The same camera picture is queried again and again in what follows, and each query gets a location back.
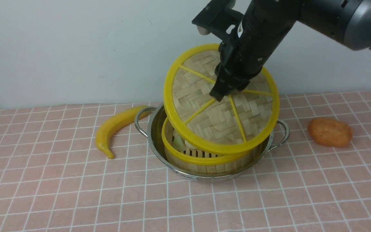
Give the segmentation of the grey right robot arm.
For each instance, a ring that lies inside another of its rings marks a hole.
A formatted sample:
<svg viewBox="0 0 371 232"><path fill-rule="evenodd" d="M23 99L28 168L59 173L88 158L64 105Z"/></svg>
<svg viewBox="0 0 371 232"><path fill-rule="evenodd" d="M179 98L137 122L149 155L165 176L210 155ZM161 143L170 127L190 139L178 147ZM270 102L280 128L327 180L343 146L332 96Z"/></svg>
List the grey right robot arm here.
<svg viewBox="0 0 371 232"><path fill-rule="evenodd" d="M371 49L371 0L253 0L219 47L210 96L220 102L245 89L296 22L353 51Z"/></svg>

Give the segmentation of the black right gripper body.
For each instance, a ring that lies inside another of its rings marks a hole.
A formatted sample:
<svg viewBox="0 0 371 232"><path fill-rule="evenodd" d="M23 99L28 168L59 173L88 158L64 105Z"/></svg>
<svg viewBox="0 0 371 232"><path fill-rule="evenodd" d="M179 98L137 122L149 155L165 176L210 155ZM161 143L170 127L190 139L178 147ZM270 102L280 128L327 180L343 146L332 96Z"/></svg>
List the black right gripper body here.
<svg viewBox="0 0 371 232"><path fill-rule="evenodd" d="M218 73L229 73L242 88L300 18L302 0L253 0L243 19L220 47Z"/></svg>

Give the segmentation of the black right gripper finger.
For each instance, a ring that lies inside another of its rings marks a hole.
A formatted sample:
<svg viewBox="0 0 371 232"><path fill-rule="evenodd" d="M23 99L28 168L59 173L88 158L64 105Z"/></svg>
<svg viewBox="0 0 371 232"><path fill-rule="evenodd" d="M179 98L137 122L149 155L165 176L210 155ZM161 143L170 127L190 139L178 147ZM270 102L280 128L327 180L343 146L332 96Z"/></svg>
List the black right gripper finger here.
<svg viewBox="0 0 371 232"><path fill-rule="evenodd" d="M237 79L229 73L219 72L209 95L218 102L237 88Z"/></svg>

